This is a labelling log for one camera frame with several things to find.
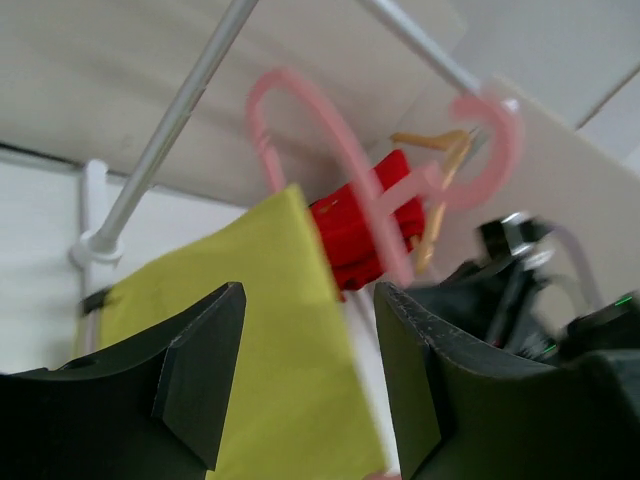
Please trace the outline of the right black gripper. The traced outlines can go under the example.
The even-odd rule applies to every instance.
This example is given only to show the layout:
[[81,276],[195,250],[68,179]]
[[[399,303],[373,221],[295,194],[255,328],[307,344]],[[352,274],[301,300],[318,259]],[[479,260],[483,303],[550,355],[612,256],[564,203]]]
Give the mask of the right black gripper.
[[[558,365],[598,350],[639,347],[639,294],[605,304],[586,253],[567,227],[522,212],[476,229],[485,256],[407,294],[430,313],[508,353]],[[534,312],[539,294],[562,288],[574,318],[550,334]]]

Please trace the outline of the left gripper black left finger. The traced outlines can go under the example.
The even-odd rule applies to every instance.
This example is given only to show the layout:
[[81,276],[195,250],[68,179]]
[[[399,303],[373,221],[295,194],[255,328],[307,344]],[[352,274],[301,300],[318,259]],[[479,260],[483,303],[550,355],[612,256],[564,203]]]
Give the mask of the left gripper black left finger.
[[47,449],[67,471],[216,466],[243,330],[227,283],[159,324],[57,371]]

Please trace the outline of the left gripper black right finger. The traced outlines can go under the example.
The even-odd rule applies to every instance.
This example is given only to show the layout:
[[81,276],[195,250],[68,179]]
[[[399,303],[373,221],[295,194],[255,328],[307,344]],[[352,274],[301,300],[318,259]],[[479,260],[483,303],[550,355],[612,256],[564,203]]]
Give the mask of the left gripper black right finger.
[[404,479],[541,479],[556,471],[554,369],[506,353],[376,286],[376,327]]

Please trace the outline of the yellow-green trousers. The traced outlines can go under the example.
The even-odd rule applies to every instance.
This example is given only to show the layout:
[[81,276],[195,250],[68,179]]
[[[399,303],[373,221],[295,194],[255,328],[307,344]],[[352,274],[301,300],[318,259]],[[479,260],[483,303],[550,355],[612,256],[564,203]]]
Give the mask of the yellow-green trousers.
[[228,282],[244,327],[212,479],[362,479],[387,467],[337,287],[300,188],[117,282],[100,348],[152,327]]

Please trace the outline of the red shorts on hanger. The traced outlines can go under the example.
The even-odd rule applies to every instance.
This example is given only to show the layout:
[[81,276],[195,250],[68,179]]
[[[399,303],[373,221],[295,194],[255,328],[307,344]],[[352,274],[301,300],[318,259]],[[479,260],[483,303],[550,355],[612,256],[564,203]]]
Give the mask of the red shorts on hanger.
[[310,205],[340,297],[378,280],[399,264],[401,250],[409,253],[420,242],[426,226],[421,197],[381,204],[410,173],[406,155],[394,149],[370,170],[379,193],[362,196],[361,184],[350,182]]

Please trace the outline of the white metal clothes rack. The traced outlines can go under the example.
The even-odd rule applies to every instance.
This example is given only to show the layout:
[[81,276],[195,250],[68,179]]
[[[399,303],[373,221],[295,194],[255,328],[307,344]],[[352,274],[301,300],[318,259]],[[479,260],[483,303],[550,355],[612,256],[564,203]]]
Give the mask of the white metal clothes rack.
[[[514,100],[499,100],[482,89],[479,80],[458,64],[440,45],[395,2],[364,1],[362,7],[396,36],[410,51],[429,65],[460,95],[450,105],[453,118],[474,120],[491,130],[491,153],[484,169],[467,184],[446,186],[437,163],[430,162],[412,171],[391,187],[381,204],[403,204],[407,198],[425,195],[451,208],[475,208],[487,202],[509,179],[522,156],[523,125]],[[123,256],[120,236],[132,213],[146,193],[155,172],[165,160],[234,40],[247,22],[256,4],[233,1],[225,10],[204,50],[163,115],[133,173],[115,202],[107,199],[107,166],[101,160],[89,161],[81,180],[81,225],[84,229],[70,250],[73,262],[82,273],[81,305],[88,320],[81,336],[81,354],[97,348],[100,318],[91,302],[113,281],[115,267]],[[287,89],[302,101],[330,134],[341,166],[352,183],[359,182],[360,194],[371,197],[380,192],[376,178],[370,178],[366,154],[342,116],[317,88],[287,69],[265,74],[248,96],[246,114],[251,139],[263,162],[275,191],[286,185],[277,151],[267,133],[261,103],[272,88]],[[413,269],[400,251],[399,264],[387,268],[398,284],[412,283]]]

